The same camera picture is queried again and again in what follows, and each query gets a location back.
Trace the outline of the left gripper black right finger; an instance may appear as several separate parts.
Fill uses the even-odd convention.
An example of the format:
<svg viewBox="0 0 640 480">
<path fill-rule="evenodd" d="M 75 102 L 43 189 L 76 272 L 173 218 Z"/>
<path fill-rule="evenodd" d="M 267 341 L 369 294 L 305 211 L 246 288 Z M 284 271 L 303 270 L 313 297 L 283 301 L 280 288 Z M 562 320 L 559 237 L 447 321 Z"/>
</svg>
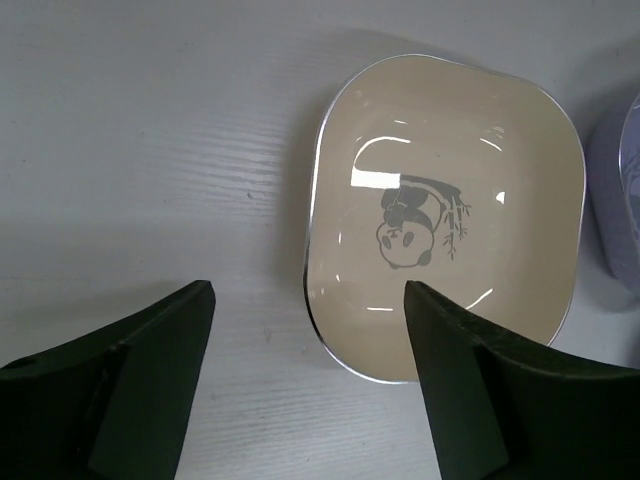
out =
<svg viewBox="0 0 640 480">
<path fill-rule="evenodd" d="M 531 341 L 410 281 L 404 311 L 445 479 L 635 479 L 639 373 Z"/>
</svg>

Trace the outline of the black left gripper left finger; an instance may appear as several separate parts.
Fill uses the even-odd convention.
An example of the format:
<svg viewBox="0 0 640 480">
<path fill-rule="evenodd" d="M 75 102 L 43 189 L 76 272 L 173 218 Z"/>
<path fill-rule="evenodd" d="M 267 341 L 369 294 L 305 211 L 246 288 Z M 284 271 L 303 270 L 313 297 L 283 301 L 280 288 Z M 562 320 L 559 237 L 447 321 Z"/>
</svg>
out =
<svg viewBox="0 0 640 480">
<path fill-rule="evenodd" d="M 3 366 L 2 478 L 174 478 L 215 305 L 194 281 Z"/>
</svg>

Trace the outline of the cream panda plate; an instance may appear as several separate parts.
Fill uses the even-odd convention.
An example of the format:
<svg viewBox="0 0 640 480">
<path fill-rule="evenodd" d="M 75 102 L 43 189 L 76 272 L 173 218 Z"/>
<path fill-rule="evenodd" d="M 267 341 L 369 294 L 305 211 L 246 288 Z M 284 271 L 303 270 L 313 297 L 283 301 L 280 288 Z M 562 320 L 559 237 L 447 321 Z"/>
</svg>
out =
<svg viewBox="0 0 640 480">
<path fill-rule="evenodd" d="M 363 68 L 314 146 L 303 285 L 321 344 L 359 377 L 415 382 L 410 280 L 552 343 L 574 293 L 585 191 L 576 128 L 541 86 L 424 54 Z"/>
</svg>

